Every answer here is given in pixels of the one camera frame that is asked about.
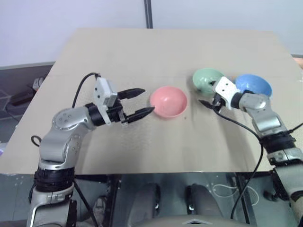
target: white wall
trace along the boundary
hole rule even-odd
[[[151,0],[154,28],[250,29],[275,32],[303,54],[303,0]]]
[[[78,27],[145,27],[143,0],[0,0],[0,67],[55,61]]]

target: bowl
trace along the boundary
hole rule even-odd
[[[163,118],[173,118],[182,114],[187,106],[187,97],[177,87],[160,87],[150,96],[154,112]]]
[[[193,83],[201,93],[212,95],[214,92],[211,82],[217,81],[221,77],[224,77],[224,74],[218,70],[211,68],[200,69],[194,73]]]
[[[272,96],[272,89],[270,84],[254,74],[243,74],[238,76],[234,81],[237,89],[241,92],[245,90],[252,91],[257,94],[265,94],[268,97]]]

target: table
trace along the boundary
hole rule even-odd
[[[92,71],[118,90],[146,89],[123,101],[128,114],[146,106],[149,95],[165,85],[181,88],[188,107],[168,121],[152,113],[128,127],[97,128],[83,141],[76,174],[252,171],[260,153],[256,139],[197,102],[191,77],[206,67],[230,78],[243,73],[264,77],[273,88],[272,108],[286,126],[302,121],[300,68],[271,32],[83,28],[70,38],[29,105],[0,157],[0,173],[34,173],[39,151],[30,137],[50,130],[52,117],[71,107],[79,82]],[[93,85],[94,79],[84,84],[76,106],[92,100]],[[223,114],[252,128],[249,116],[239,110]],[[294,136],[303,147],[302,133]],[[271,168],[264,156],[259,171]]]

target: blue bowl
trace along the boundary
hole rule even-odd
[[[238,76],[234,83],[241,92],[249,90],[257,94],[265,94],[268,97],[272,96],[270,84],[262,77],[253,74],[243,74]]]

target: green bowl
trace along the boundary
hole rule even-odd
[[[224,77],[224,74],[218,70],[211,68],[200,69],[194,73],[193,83],[200,92],[206,95],[212,95],[214,92],[213,86],[210,83],[217,81],[221,77]]]

